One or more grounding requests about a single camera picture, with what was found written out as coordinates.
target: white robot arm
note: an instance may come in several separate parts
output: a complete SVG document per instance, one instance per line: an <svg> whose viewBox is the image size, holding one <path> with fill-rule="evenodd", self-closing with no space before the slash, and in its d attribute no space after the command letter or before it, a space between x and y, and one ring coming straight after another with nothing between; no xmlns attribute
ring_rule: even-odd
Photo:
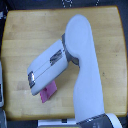
<svg viewBox="0 0 128 128"><path fill-rule="evenodd" d="M85 127L89 123L93 126L102 122L101 125L97 124L98 128L98 125L104 127L106 124L103 122L110 119L110 124L117 126L112 123L110 114L106 115L104 111L98 62L88 20L82 15L71 18L62 39L55 42L29 66L27 73L32 94L39 93L67 68L69 61L73 61L80 67L73 93L77 124ZM117 117L113 118L118 122L115 128L121 128Z"/></svg>

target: pink eraser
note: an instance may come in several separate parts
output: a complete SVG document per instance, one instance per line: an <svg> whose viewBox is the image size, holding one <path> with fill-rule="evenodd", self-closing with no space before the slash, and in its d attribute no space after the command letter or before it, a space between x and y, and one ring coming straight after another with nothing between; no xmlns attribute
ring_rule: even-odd
<svg viewBox="0 0 128 128"><path fill-rule="evenodd" d="M46 102L53 93L57 90L55 81L48 84L43 90L40 91L42 103Z"/></svg>

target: metal piece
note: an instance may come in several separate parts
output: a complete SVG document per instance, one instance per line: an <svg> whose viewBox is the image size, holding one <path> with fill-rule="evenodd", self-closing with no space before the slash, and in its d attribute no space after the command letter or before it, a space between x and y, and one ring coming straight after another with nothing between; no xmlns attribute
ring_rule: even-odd
<svg viewBox="0 0 128 128"><path fill-rule="evenodd" d="M78 123L78 125L81 128L113 128L111 121L106 116L106 114L89 118L85 121Z"/></svg>
<svg viewBox="0 0 128 128"><path fill-rule="evenodd" d="M65 45L65 34L62 35L62 43L63 43L63 46L64 46L64 50L65 50L67 61L68 62L72 61L75 65L79 66L79 60L77 58L71 56L70 53L68 52L67 48L66 48L66 45Z"/></svg>
<svg viewBox="0 0 128 128"><path fill-rule="evenodd" d="M50 58L50 63L51 66L54 65L59 59L62 58L62 52L61 50L59 50L58 52L56 52L51 58Z"/></svg>
<svg viewBox="0 0 128 128"><path fill-rule="evenodd" d="M32 88L32 87L35 85L35 79L34 79L33 71L31 71L31 72L28 74L28 81L29 81L29 86L30 86L30 88Z"/></svg>
<svg viewBox="0 0 128 128"><path fill-rule="evenodd" d="M66 55L66 58L67 58L67 61L71 61L72 59L72 56L69 54L67 48L66 48L66 45L65 45L65 34L62 35L62 44L64 46L64 51L65 51L65 55Z"/></svg>

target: wooden surface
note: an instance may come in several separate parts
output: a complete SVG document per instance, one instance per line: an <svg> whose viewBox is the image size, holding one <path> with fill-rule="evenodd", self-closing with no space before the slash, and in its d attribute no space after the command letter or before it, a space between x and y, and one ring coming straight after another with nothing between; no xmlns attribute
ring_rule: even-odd
<svg viewBox="0 0 128 128"><path fill-rule="evenodd" d="M75 14L86 16L92 27L105 112L126 115L127 60L118 9L94 7L8 13L1 53L7 119L74 117L73 88L79 68L69 64L56 79L57 92L45 104L39 94L32 96L27 68L32 60L61 38L67 22Z"/></svg>

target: wooden table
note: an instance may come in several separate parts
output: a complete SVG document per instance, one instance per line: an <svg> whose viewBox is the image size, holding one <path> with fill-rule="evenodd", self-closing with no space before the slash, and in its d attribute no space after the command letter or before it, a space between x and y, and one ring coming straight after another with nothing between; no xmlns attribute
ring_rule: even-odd
<svg viewBox="0 0 128 128"><path fill-rule="evenodd" d="M67 22L75 14L86 16L92 27L105 112L126 115L127 59L119 12L117 7L94 7L8 13L1 53L7 119L74 117L73 88L79 68L69 64L56 79L57 92L45 104L39 94L32 96L27 68L32 60L61 38Z"/></svg>

